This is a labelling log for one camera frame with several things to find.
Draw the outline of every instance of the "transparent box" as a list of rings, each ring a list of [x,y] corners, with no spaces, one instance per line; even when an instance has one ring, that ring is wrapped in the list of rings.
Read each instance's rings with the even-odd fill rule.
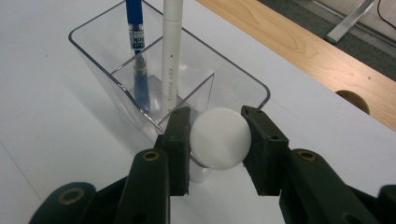
[[[152,143],[164,132],[169,115],[162,106],[163,15],[143,2],[146,47],[134,55],[130,47],[125,2],[87,21],[69,35],[114,105]],[[134,98],[134,63],[145,54],[150,110]],[[207,109],[242,105],[261,109],[269,89],[236,64],[183,29],[180,47],[177,106],[191,108],[191,122]]]

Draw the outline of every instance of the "tabletop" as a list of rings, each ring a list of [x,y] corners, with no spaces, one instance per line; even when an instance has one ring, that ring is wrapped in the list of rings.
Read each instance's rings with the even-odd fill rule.
[[[152,147],[119,113],[67,39],[119,1],[2,1],[0,223],[26,223],[60,186],[102,189]],[[163,1],[148,0],[162,11]],[[290,148],[322,155],[348,184],[376,195],[396,183],[396,134],[267,46],[194,0],[183,26],[265,83],[262,109]],[[173,197],[171,223],[284,223],[277,197],[259,197],[242,164]]]

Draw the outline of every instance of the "ping pong ball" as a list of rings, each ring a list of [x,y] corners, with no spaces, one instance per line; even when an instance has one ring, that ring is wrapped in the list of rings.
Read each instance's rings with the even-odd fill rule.
[[[206,110],[191,126],[193,157],[212,169],[229,169],[241,162],[250,149],[251,134],[246,120],[223,107]]]

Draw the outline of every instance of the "wooden surface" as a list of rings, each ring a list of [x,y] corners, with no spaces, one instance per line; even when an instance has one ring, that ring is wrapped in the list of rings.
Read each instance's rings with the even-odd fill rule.
[[[357,93],[396,131],[396,82],[256,0],[197,0],[332,91]]]

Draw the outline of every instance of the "pen cap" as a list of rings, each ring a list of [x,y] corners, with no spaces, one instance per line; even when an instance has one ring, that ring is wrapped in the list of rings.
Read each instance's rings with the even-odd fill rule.
[[[165,0],[163,2],[163,19],[165,21],[181,21],[183,0]]]
[[[128,23],[132,25],[143,24],[142,0],[126,0],[125,2]]]

